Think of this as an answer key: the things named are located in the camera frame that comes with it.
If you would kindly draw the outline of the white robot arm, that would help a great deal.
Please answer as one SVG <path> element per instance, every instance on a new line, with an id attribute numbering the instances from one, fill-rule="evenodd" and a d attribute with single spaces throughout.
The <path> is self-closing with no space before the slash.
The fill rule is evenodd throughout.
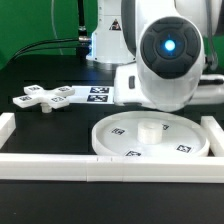
<path id="1" fill-rule="evenodd" d="M 204 38 L 224 34 L 224 0 L 97 0 L 87 60 L 114 69 L 114 103 L 176 111 L 224 102 L 224 75 Z"/>

